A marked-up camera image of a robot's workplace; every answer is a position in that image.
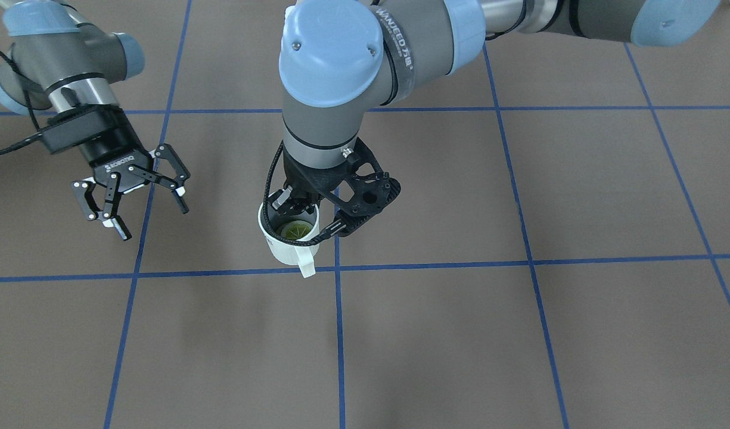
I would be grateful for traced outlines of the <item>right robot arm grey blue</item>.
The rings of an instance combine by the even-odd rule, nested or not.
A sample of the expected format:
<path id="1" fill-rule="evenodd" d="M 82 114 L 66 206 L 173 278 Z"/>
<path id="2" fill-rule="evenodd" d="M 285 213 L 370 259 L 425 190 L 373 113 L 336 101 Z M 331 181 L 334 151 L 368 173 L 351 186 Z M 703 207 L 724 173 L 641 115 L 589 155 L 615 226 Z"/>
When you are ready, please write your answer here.
<path id="1" fill-rule="evenodd" d="M 13 38 L 1 54 L 0 104 L 33 116 L 54 109 L 46 126 L 0 150 L 0 155 L 40 141 L 51 154 L 77 147 L 92 176 L 73 182 L 84 218 L 99 220 L 127 241 L 119 216 L 123 195 L 146 185 L 172 193 L 183 213 L 190 172 L 171 145 L 146 150 L 111 90 L 139 75 L 144 53 L 133 36 L 106 33 L 59 1 L 0 1 L 3 24 Z"/>

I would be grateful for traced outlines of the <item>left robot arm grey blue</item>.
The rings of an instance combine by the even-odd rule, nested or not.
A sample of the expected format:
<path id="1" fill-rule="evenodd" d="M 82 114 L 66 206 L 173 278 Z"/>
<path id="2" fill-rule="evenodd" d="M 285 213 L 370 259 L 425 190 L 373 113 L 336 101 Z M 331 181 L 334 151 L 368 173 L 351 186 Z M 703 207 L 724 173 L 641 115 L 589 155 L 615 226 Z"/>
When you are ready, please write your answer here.
<path id="1" fill-rule="evenodd" d="M 359 138 L 365 112 L 452 75 L 486 41 L 551 32 L 637 46 L 675 46 L 717 1 L 298 1 L 286 11 L 278 71 L 285 87 L 280 214 L 332 201 L 372 216 L 399 194 Z"/>

